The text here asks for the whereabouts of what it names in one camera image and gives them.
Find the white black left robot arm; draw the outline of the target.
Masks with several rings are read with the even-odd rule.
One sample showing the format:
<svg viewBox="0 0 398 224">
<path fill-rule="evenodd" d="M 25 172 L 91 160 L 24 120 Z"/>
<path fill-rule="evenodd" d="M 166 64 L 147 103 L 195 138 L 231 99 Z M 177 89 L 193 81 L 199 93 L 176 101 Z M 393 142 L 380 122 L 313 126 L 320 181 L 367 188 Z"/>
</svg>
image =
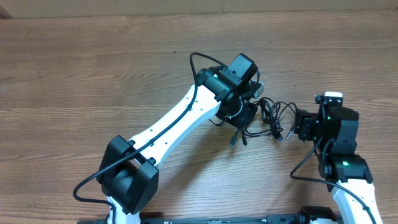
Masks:
<svg viewBox="0 0 398 224">
<path fill-rule="evenodd" d="M 139 212 L 155 195 L 167 156 L 205 121 L 216 116 L 242 133 L 252 120 L 249 100 L 258 82 L 251 78 L 257 74 L 257 65 L 243 53 L 230 65 L 203 68 L 184 98 L 155 124 L 129 140 L 113 138 L 100 165 L 105 172 L 96 178 L 110 204 L 106 223 L 140 223 Z"/>
</svg>

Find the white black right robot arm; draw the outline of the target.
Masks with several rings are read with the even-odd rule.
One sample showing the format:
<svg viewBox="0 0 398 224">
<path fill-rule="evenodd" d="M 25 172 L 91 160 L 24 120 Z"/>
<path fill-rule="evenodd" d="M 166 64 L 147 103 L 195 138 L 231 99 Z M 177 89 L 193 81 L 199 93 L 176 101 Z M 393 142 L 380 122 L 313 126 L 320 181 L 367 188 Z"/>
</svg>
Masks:
<svg viewBox="0 0 398 224">
<path fill-rule="evenodd" d="M 298 110 L 294 133 L 313 141 L 320 179 L 291 178 L 326 184 L 340 211 L 343 223 L 382 223 L 368 163 L 356 153 L 359 114 L 338 105 L 320 105 L 317 113 Z"/>
</svg>

